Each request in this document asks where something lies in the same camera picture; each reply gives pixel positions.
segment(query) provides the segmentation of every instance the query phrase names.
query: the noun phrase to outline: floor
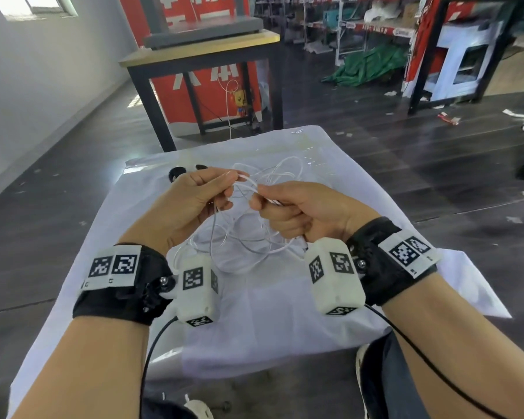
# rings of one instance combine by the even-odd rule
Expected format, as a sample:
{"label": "floor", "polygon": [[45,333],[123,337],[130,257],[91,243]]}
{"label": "floor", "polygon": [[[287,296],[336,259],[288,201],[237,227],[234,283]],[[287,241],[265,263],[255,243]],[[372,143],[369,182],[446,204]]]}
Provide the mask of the floor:
{"label": "floor", "polygon": [[[334,88],[327,55],[287,48],[286,127],[320,125],[398,202],[434,244],[464,250],[514,319],[495,320],[524,349],[524,132],[505,108],[524,111],[524,94],[406,116],[387,86]],[[63,279],[125,161],[160,152],[128,84],[0,195],[0,419],[8,386],[57,296]],[[189,147],[228,133],[189,137]],[[240,377],[189,388],[223,416],[362,417],[353,350],[311,356]],[[223,413],[223,402],[232,408]]]}

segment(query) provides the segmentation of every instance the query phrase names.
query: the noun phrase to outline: green tarp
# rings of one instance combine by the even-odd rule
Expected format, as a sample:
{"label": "green tarp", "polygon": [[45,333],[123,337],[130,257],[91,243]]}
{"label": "green tarp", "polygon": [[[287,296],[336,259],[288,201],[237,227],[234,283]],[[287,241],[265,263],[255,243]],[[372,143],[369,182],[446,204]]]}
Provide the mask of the green tarp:
{"label": "green tarp", "polygon": [[345,57],[344,65],[322,82],[342,86],[359,86],[385,73],[405,68],[407,49],[394,45],[381,45],[367,52],[357,52]]}

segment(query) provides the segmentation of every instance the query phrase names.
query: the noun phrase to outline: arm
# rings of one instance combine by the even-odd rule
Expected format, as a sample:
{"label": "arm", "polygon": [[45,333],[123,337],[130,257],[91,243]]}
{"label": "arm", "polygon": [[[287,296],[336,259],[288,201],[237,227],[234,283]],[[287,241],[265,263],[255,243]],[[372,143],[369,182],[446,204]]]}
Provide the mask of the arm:
{"label": "arm", "polygon": [[[251,207],[286,238],[347,240],[379,215],[367,205],[313,182],[258,186]],[[265,201],[279,200],[280,207]],[[457,294],[439,274],[406,289],[384,312],[449,380],[484,406],[524,418],[524,352]],[[438,378],[397,336],[415,386],[433,419],[486,418]]]}
{"label": "arm", "polygon": [[[166,255],[213,214],[214,205],[232,207],[228,197],[237,179],[237,171],[218,168],[179,176],[119,242]],[[76,317],[13,419],[137,419],[148,336],[144,324]]]}

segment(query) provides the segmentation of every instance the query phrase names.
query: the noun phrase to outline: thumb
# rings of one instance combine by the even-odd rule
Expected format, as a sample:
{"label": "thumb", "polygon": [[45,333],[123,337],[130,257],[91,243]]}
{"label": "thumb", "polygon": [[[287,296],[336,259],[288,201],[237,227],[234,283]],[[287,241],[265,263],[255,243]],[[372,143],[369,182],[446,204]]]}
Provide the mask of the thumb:
{"label": "thumb", "polygon": [[258,194],[268,200],[301,204],[306,200],[305,182],[288,181],[276,185],[258,185]]}
{"label": "thumb", "polygon": [[223,175],[212,179],[210,182],[198,187],[200,190],[199,197],[204,203],[207,203],[217,194],[221,194],[224,190],[233,185],[238,179],[238,172],[236,170],[230,170]]}

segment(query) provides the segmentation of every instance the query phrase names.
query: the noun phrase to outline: yellow tabletop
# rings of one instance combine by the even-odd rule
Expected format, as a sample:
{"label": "yellow tabletop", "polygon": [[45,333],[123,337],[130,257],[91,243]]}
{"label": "yellow tabletop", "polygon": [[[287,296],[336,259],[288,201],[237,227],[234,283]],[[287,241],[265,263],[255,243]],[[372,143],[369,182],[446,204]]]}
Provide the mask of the yellow tabletop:
{"label": "yellow tabletop", "polygon": [[239,35],[237,37],[221,38],[220,40],[195,42],[193,44],[176,47],[156,50],[152,50],[150,48],[140,48],[120,60],[118,64],[120,64],[123,68],[130,68],[131,66],[147,65],[161,61],[175,60],[177,58],[201,56],[204,54],[218,53],[221,51],[230,51],[232,49],[271,44],[272,42],[278,41],[279,34],[263,29],[258,33]]}

